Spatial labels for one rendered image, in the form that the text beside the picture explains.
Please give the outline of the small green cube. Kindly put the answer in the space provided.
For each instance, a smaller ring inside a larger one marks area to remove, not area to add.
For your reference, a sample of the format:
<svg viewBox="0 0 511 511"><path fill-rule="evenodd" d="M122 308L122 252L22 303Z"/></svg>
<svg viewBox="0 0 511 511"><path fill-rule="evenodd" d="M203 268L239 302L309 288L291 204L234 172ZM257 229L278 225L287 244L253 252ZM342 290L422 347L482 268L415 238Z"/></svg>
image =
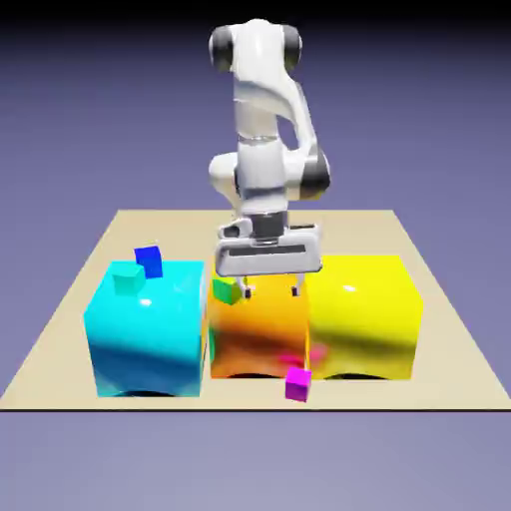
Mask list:
<svg viewBox="0 0 511 511"><path fill-rule="evenodd" d="M234 277L216 276L212 280L212 290L215 299L228 305L235 304L242 297L242 290Z"/></svg>

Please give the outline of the small teal cube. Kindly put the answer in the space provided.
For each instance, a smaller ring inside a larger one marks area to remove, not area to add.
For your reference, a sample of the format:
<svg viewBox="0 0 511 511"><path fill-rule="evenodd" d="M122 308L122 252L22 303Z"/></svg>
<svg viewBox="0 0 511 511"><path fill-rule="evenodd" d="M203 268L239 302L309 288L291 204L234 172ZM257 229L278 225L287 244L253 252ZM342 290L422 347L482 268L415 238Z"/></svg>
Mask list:
<svg viewBox="0 0 511 511"><path fill-rule="evenodd" d="M114 261L110 267L114 291L118 295L136 295L144 287L144 268L132 261Z"/></svg>

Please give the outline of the small magenta cube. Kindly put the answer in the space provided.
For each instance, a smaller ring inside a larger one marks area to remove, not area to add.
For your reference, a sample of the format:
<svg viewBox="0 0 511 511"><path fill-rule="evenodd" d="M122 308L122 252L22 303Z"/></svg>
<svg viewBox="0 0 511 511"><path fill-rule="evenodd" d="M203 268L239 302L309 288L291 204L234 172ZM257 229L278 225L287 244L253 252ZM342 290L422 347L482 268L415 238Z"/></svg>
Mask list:
<svg viewBox="0 0 511 511"><path fill-rule="evenodd" d="M292 366L285 377L284 396L286 399L306 402L311 385L311 371L306 368Z"/></svg>

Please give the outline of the large orange box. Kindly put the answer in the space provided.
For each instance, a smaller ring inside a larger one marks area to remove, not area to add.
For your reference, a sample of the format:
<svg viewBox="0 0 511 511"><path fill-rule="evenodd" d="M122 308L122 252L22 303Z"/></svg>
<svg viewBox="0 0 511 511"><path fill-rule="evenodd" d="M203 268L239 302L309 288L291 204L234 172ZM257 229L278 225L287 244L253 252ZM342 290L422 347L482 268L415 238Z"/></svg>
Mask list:
<svg viewBox="0 0 511 511"><path fill-rule="evenodd" d="M308 338L306 291L291 294L293 274L247 277L251 298L233 305L208 298L211 377L283 378L302 367Z"/></svg>

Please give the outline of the large cyan box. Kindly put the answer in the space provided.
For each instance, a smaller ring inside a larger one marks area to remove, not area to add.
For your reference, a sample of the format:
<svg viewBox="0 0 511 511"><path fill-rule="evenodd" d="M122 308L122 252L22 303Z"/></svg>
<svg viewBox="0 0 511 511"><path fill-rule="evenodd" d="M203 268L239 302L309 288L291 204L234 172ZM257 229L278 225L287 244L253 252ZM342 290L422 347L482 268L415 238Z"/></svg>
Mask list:
<svg viewBox="0 0 511 511"><path fill-rule="evenodd" d="M205 264L165 260L162 277L146 279L136 295L118 295L110 274L114 261L84 312L97 394L199 396L206 345Z"/></svg>

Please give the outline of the large yellow box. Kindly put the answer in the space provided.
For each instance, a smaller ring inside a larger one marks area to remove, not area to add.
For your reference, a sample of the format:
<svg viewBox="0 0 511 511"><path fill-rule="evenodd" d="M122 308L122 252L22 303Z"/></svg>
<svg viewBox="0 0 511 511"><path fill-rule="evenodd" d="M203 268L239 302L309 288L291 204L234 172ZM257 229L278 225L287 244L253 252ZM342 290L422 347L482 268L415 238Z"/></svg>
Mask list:
<svg viewBox="0 0 511 511"><path fill-rule="evenodd" d="M399 255L326 255L305 284L313 378L411 378L423 300Z"/></svg>

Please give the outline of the small blue cube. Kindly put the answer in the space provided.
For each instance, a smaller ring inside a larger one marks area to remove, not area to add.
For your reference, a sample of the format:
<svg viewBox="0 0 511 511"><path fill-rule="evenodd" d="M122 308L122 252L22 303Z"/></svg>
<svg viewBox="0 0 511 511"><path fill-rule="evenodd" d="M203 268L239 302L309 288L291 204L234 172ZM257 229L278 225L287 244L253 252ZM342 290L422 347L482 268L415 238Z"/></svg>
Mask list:
<svg viewBox="0 0 511 511"><path fill-rule="evenodd" d="M135 248L136 263L144 269L146 279L163 276L163 260L158 246Z"/></svg>

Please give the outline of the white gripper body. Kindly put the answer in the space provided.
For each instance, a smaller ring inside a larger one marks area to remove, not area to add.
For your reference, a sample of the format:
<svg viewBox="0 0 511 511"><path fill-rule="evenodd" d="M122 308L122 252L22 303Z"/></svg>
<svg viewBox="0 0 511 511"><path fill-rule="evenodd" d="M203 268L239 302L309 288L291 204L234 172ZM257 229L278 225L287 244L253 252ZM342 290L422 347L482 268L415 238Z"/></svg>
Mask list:
<svg viewBox="0 0 511 511"><path fill-rule="evenodd" d="M293 274L322 268L321 229L317 224L289 226L273 239L223 238L215 253L220 276Z"/></svg>

